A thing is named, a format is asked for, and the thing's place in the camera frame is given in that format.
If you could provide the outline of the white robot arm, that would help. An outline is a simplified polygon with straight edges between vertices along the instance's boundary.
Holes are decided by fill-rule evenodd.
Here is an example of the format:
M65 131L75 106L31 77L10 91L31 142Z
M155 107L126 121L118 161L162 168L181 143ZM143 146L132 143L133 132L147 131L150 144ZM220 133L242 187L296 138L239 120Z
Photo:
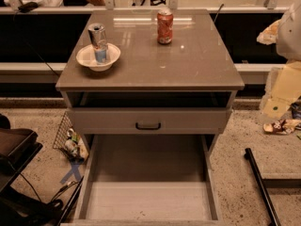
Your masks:
M280 19L277 53L287 59L301 60L301 0L295 0Z

